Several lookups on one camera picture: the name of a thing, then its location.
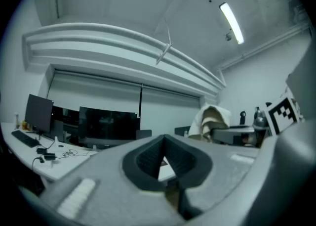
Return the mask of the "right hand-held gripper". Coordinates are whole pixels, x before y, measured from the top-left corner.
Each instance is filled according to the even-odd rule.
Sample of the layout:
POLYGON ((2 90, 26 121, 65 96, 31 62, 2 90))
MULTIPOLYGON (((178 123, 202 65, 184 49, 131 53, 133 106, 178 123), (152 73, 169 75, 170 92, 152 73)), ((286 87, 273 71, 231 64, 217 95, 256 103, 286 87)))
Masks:
POLYGON ((224 144, 246 144, 254 135, 254 129, 269 131, 277 136, 293 124, 299 123, 301 117, 296 100, 282 95, 274 102, 266 102, 262 110, 256 108, 252 126, 231 126, 227 129, 213 129, 212 139, 224 144))

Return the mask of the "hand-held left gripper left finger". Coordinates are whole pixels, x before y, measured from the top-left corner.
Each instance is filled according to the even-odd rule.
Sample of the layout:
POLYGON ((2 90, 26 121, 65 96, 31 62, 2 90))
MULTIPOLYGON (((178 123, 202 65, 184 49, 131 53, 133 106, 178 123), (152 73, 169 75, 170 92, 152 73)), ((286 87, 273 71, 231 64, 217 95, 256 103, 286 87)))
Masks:
POLYGON ((123 157, 150 141, 144 138, 103 150, 56 181, 41 196, 45 220, 53 226, 178 226, 184 219, 163 192, 139 189, 124 174, 123 157), (96 187, 73 220, 61 215, 60 204, 82 179, 96 187))

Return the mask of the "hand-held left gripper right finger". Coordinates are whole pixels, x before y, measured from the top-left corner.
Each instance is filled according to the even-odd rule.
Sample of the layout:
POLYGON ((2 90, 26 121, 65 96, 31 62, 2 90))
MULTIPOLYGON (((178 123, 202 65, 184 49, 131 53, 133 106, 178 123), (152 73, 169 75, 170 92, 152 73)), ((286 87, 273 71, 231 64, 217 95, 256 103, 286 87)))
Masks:
POLYGON ((178 182, 178 211, 166 205, 165 220, 243 220, 249 203, 231 201, 258 154, 234 147, 164 136, 164 154, 178 182))

